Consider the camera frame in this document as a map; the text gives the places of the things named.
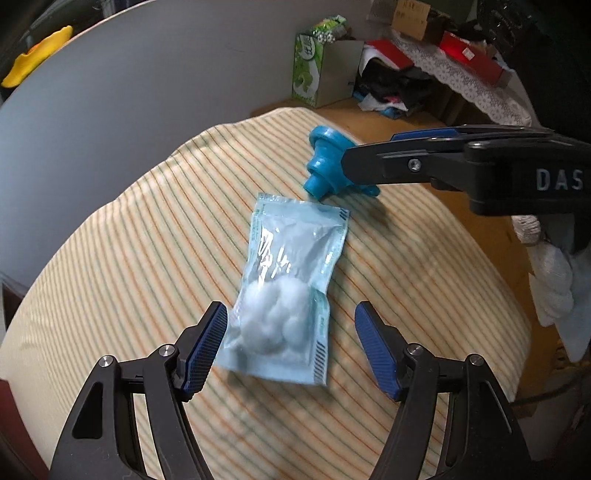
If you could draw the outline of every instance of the striped fabric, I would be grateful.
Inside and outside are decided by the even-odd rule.
[[[307,136],[323,124],[306,109],[280,109],[213,127],[91,215],[56,253],[0,349],[0,376],[48,464],[101,355],[145,356],[198,321],[210,301],[233,304],[256,196],[305,198]],[[481,353],[515,394],[529,324],[453,215],[419,185],[328,203],[351,211],[329,287],[328,387],[214,368],[187,415],[216,479],[368,478],[397,406],[376,387],[355,333],[362,300],[436,355]],[[158,478],[141,396],[137,404],[145,462]],[[442,397],[424,476],[435,471],[445,416]]]

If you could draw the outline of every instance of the tissue box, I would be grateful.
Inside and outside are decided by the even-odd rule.
[[[292,97],[318,108],[350,98],[359,59],[361,40],[337,40],[322,44],[312,35],[295,38]]]

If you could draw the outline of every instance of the sealed pouch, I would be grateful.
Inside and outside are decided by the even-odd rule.
[[[270,380],[326,385],[330,277],[349,211],[260,194],[242,287],[216,364]]]

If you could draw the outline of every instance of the blue plastic object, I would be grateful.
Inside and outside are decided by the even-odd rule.
[[[402,132],[400,134],[395,134],[390,139],[391,141],[394,140],[410,140],[412,138],[433,138],[433,137],[459,137],[460,134],[455,128],[431,128],[428,130],[413,130],[410,132]]]
[[[402,388],[396,378],[396,360],[379,334],[363,303],[355,307],[355,329],[379,389],[392,400],[398,400]]]
[[[228,311],[220,304],[187,361],[187,376],[181,388],[186,394],[193,395],[203,389],[227,327]]]
[[[372,197],[379,195],[376,185],[355,185],[343,174],[340,160],[355,143],[330,127],[316,127],[310,132],[310,145],[314,156],[306,165],[310,178],[304,183],[304,189],[315,199],[338,194],[343,189],[355,186]]]

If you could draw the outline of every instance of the cotton ball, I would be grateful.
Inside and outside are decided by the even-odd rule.
[[[277,280],[280,289],[279,302],[290,315],[305,314],[310,310],[310,287],[295,277],[281,277]]]
[[[283,338],[287,345],[294,350],[302,350],[306,345],[309,333],[308,320],[307,312],[305,312],[305,314],[290,316],[283,324]]]
[[[267,355],[283,345],[281,325],[266,318],[245,313],[241,319],[242,344],[252,353]]]
[[[254,282],[248,284],[242,296],[241,311],[263,316],[277,303],[280,289],[277,282]]]
[[[247,286],[241,305],[240,332],[244,347],[261,355],[272,353],[283,345],[281,326],[284,308],[277,302],[277,282],[254,281]]]
[[[294,277],[281,277],[279,304],[285,308],[283,337],[291,348],[301,350],[309,336],[310,287]]]

